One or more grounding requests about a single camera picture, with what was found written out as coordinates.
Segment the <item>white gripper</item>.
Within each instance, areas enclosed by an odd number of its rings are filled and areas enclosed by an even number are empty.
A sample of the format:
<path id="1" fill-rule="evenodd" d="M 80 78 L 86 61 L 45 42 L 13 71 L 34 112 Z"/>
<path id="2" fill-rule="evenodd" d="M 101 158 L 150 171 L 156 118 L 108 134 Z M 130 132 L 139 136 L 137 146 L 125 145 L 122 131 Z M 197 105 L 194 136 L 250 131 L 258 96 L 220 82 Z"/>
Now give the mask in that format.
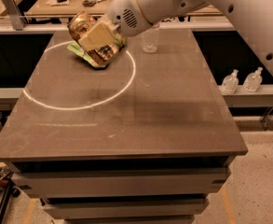
<path id="1" fill-rule="evenodd" d="M 123 36 L 136 36 L 152 26 L 144 16 L 139 0 L 113 0 L 107 16 Z M 115 34 L 107 23 L 99 21 L 81 36 L 78 44 L 84 51 L 91 51 L 110 45 L 115 40 Z"/>

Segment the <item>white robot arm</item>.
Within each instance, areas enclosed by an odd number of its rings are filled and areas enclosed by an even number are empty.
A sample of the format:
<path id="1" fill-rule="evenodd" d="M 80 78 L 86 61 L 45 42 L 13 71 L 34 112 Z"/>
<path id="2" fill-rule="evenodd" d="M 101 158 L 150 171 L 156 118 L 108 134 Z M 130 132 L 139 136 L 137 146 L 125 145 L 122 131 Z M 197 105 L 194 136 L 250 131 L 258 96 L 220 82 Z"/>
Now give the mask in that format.
<path id="1" fill-rule="evenodd" d="M 273 76 L 273 0 L 113 0 L 78 43 L 85 51 L 99 49 L 113 43 L 115 33 L 136 36 L 168 17 L 207 5 L 224 14 Z"/>

